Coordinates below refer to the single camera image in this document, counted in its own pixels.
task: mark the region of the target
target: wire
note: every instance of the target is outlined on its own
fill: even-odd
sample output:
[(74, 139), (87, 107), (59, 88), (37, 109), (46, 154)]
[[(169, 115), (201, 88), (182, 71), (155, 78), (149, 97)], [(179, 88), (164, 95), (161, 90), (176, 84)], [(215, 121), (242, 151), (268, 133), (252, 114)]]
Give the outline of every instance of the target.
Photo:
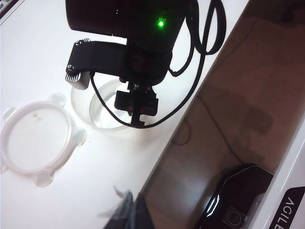
[(242, 38), (241, 41), (240, 41), (231, 51), (229, 51), (229, 53), (226, 55), (226, 57), (219, 63), (219, 65), (217, 65), (216, 67), (214, 67), (214, 68), (209, 72), (209, 74), (212, 74), (213, 72), (215, 72), (215, 71), (219, 68), (219, 66), (221, 66), (221, 65), (228, 59), (228, 57), (229, 57), (233, 52), (235, 52), (235, 50), (238, 49), (239, 46), (241, 46), (241, 45), (244, 43), (244, 41), (249, 37), (249, 35), (250, 35), (251, 32), (253, 31), (255, 25), (256, 25), (257, 22), (258, 22), (258, 19), (262, 16), (262, 14), (263, 14), (263, 12), (264, 12), (266, 6), (269, 4), (270, 1), (271, 1), (271, 0), (266, 1), (266, 3), (265, 3), (265, 5), (263, 6), (262, 10), (261, 10), (260, 13), (256, 16), (256, 19), (255, 19), (253, 25), (251, 26), (249, 32), (244, 36), (244, 38)]
[(228, 146), (230, 152), (233, 154), (233, 156), (242, 164), (245, 164), (245, 162), (234, 152), (234, 150), (232, 149), (232, 147), (230, 146), (229, 141), (227, 140), (227, 138), (225, 137), (223, 131), (221, 130), (220, 126), (218, 125), (216, 119), (214, 118), (214, 116), (212, 115), (211, 111), (209, 110), (209, 108), (207, 107), (207, 105), (205, 104), (205, 102), (202, 100), (202, 98), (200, 98), (199, 96), (196, 97), (197, 99), (200, 100), (200, 102), (202, 103), (202, 105), (205, 107), (205, 109), (207, 110), (208, 115), (210, 116), (211, 120), (214, 122), (218, 132), (220, 133), (221, 137), (223, 138), (225, 144)]
[(187, 67), (191, 63), (191, 60), (192, 60), (193, 54), (194, 54), (194, 50), (195, 50), (195, 45), (194, 45), (194, 42), (193, 42), (193, 32), (192, 32), (192, 26), (191, 26), (193, 24), (193, 16), (192, 15), (188, 15), (186, 17), (186, 24), (187, 24), (187, 28), (189, 29), (189, 33), (190, 33), (190, 40), (191, 40), (190, 52), (189, 52), (189, 56), (187, 57), (187, 60), (184, 64), (184, 66), (180, 70), (174, 72), (172, 69), (169, 68), (168, 71), (170, 72), (170, 74), (173, 77), (177, 77), (177, 76), (181, 75), (187, 69)]
[[(211, 27), (211, 22), (212, 22), (212, 17), (213, 17), (213, 13), (214, 10), (216, 10), (217, 13), (217, 21), (218, 21), (218, 27), (217, 27), (217, 36), (216, 36), (216, 41), (214, 43), (214, 46), (212, 47), (212, 49), (210, 51), (206, 51), (206, 47), (207, 47), (207, 40), (208, 40), (208, 36), (209, 36), (209, 32), (210, 32), (210, 27)], [(110, 113), (110, 115), (119, 123), (129, 126), (129, 127), (134, 127), (134, 128), (138, 128), (138, 129), (147, 129), (147, 128), (151, 128), (151, 127), (155, 127), (161, 123), (163, 123), (164, 121), (166, 121), (168, 118), (170, 118), (171, 116), (173, 116), (177, 111), (179, 111), (185, 104), (186, 102), (190, 99), (190, 97), (192, 96), (192, 94), (194, 93), (200, 77), (201, 77), (201, 73), (203, 70), (203, 65), (204, 65), (204, 60), (206, 55), (211, 55), (215, 53), (216, 48), (221, 47), (221, 45), (223, 44), (224, 41), (224, 37), (225, 37), (225, 30), (226, 30), (226, 19), (225, 19), (225, 12), (224, 12), (224, 6), (221, 2), (221, 0), (211, 0), (210, 2), (210, 6), (209, 6), (209, 10), (208, 10), (208, 14), (207, 14), (207, 18), (205, 21), (205, 26), (204, 26), (204, 32), (203, 32), (203, 42), (201, 45), (201, 55), (200, 55), (200, 60), (199, 60), (199, 65), (198, 65), (198, 69), (197, 69), (197, 74), (196, 77), (194, 79), (194, 82), (190, 88), (190, 91), (188, 92), (188, 94), (186, 95), (186, 97), (180, 102), (180, 104), (173, 109), (168, 115), (166, 115), (165, 117), (163, 117), (162, 119), (160, 119), (159, 121), (153, 123), (153, 124), (149, 124), (149, 125), (143, 125), (143, 126), (132, 126), (130, 123), (126, 123), (124, 121), (122, 121), (121, 119), (119, 119), (106, 105), (106, 103), (103, 101), (103, 98), (101, 97), (95, 82), (94, 82), (94, 75), (91, 74), (90, 75), (90, 79), (91, 79), (91, 83), (92, 86), (94, 88), (94, 91), (97, 95), (97, 97), (99, 98), (101, 104), (107, 109), (107, 111)]]

